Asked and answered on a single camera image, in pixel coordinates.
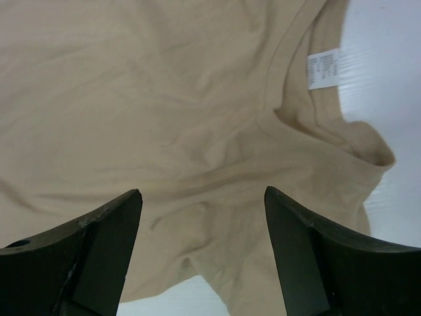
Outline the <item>beige t shirt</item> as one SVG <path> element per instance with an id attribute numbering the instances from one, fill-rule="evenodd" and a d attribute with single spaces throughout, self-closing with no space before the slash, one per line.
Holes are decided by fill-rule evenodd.
<path id="1" fill-rule="evenodd" d="M 395 158 L 309 55 L 346 1 L 2 1 L 1 243 L 137 188 L 122 300 L 201 275 L 232 315 L 283 306 L 264 214 L 274 186 L 368 232 Z"/>

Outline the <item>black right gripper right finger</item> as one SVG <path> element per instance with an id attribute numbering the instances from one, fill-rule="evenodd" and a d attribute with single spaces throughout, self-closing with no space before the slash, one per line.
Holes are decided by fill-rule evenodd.
<path id="1" fill-rule="evenodd" d="M 288 315 L 420 314 L 420 249 L 355 232 L 277 188 L 266 222 Z"/>

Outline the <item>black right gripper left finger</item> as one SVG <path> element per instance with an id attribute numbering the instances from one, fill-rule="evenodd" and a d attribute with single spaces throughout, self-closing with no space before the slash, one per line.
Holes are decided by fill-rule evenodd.
<path id="1" fill-rule="evenodd" d="M 116 315 L 142 203 L 130 190 L 1 249 L 1 314 Z"/>

